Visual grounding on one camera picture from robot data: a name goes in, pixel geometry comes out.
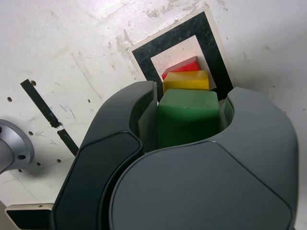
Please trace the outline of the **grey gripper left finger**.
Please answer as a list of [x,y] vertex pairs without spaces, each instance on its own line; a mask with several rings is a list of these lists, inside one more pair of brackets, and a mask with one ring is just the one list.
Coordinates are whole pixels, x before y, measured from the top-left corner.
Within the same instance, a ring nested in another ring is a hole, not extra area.
[[150,103],[156,101],[156,83],[138,81],[103,103],[53,206],[51,229],[109,229],[109,205],[115,185],[144,154],[138,121]]

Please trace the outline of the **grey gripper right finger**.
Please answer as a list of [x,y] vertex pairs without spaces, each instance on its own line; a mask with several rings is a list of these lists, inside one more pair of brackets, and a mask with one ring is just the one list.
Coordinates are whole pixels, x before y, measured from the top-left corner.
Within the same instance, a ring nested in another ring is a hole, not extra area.
[[112,230],[292,230],[298,140],[287,115],[236,87],[228,127],[208,139],[145,154],[111,196]]

